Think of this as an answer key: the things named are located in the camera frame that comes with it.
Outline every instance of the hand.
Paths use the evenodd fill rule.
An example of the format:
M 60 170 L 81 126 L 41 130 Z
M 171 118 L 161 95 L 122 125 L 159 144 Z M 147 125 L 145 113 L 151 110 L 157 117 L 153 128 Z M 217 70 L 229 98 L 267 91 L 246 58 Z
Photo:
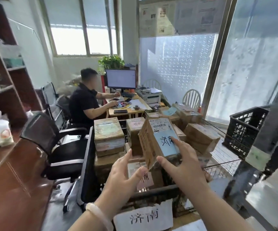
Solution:
M 179 148 L 182 155 L 182 163 L 175 167 L 167 159 L 158 156 L 156 159 L 164 170 L 172 177 L 177 186 L 189 198 L 201 190 L 208 189 L 205 171 L 202 171 L 196 151 L 187 143 L 171 137 L 174 144 Z
M 131 156 L 132 149 L 113 164 L 105 187 L 99 198 L 95 201 L 95 205 L 110 220 L 126 204 L 131 195 L 137 190 L 137 184 L 148 172 L 148 169 L 142 166 L 127 179 L 127 164 Z
M 114 93 L 114 97 L 120 97 L 120 96 L 121 96 L 121 93 L 119 91 Z
M 109 108 L 113 107 L 113 106 L 117 106 L 117 105 L 118 105 L 118 101 L 116 101 L 116 100 L 112 100 L 108 103 Z

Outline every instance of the bangle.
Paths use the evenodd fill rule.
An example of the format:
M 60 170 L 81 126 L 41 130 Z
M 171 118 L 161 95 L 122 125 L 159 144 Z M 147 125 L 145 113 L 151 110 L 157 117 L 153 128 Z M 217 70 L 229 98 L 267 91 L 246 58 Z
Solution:
M 104 213 L 99 209 L 98 206 L 93 203 L 88 203 L 85 209 L 89 210 L 97 218 L 99 218 L 108 231 L 114 230 L 114 226 L 112 225 L 111 221 L 104 215 Z

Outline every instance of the black polo shirt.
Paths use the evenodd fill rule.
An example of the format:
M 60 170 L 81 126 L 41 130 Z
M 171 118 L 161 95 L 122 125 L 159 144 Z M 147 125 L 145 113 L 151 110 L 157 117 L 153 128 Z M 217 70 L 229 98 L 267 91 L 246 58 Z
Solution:
M 96 94 L 97 91 L 88 89 L 82 83 L 79 84 L 78 88 L 71 95 L 69 102 L 69 110 L 73 123 L 84 124 L 87 127 L 93 126 L 93 119 L 88 118 L 83 110 L 99 108 Z

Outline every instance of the keyboard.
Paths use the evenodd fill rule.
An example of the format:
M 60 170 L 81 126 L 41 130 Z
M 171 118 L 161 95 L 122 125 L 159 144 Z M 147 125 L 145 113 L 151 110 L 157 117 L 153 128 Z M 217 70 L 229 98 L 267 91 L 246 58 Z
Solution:
M 122 92 L 121 96 L 124 96 L 126 98 L 133 98 L 135 95 L 133 93 Z

